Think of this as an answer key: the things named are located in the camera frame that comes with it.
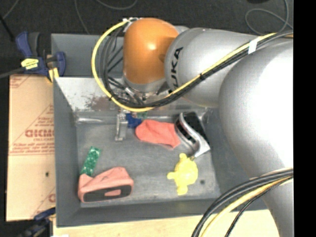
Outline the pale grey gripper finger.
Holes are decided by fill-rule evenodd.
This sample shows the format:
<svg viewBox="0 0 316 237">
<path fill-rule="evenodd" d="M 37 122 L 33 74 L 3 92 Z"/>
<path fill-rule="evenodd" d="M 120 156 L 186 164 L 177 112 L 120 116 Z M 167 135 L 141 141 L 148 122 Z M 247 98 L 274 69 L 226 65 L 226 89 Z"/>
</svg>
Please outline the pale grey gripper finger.
<svg viewBox="0 0 316 237">
<path fill-rule="evenodd" d="M 120 135 L 120 122 L 121 122 L 121 114 L 117 114 L 116 117 L 116 134 L 115 134 L 115 141 L 121 141 L 121 135 Z"/>
<path fill-rule="evenodd" d="M 124 115 L 122 117 L 122 120 L 121 120 L 121 137 L 122 137 L 122 139 L 126 138 L 127 128 L 128 128 L 128 121 L 127 121 L 126 115 Z"/>
</svg>

